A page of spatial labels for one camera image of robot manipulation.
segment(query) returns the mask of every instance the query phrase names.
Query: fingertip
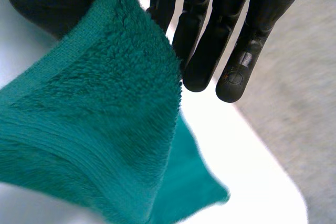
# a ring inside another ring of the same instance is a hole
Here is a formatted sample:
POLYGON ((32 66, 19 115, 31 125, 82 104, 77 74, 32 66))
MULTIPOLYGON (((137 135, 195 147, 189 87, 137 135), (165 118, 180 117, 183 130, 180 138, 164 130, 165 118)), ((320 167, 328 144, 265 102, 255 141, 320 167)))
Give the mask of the fingertip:
POLYGON ((243 76, 238 73, 223 75, 216 86, 217 97, 227 103, 238 101, 245 91, 243 80, 243 76))

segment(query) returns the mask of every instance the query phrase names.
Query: white surface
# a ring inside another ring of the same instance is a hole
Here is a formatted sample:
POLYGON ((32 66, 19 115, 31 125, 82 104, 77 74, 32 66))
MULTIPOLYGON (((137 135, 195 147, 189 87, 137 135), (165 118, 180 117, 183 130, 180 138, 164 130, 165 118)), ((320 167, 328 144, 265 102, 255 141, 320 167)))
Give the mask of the white surface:
MULTIPOLYGON (((1 88, 55 41, 20 17, 7 0, 0 0, 0 28, 1 88)), ((202 93, 184 90, 182 108, 207 165, 232 194, 227 204, 182 223, 308 223, 305 202, 292 180, 235 107, 217 99, 214 83, 202 93)), ((88 211, 4 184, 0 206, 1 224, 103 224, 88 211)))

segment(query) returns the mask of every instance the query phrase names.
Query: towel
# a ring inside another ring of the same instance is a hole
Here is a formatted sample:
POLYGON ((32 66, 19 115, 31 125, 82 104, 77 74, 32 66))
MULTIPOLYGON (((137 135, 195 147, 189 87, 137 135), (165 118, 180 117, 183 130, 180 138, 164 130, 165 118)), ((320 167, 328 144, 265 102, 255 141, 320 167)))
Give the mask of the towel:
POLYGON ((0 90, 0 181, 113 224, 175 223, 228 201, 179 113, 180 77, 138 0, 94 0, 0 90))

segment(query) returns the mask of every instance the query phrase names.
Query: floor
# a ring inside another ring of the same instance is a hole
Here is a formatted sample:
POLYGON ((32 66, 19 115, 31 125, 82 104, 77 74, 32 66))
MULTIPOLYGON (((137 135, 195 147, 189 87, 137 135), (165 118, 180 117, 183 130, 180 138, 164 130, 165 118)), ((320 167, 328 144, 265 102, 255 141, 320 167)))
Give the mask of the floor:
MULTIPOLYGON (((174 25, 181 9, 179 0, 174 25)), ((297 0, 276 24, 235 104, 299 186, 311 224, 336 223, 335 17, 336 0, 297 0)), ((243 21, 242 16, 215 79, 243 21)))

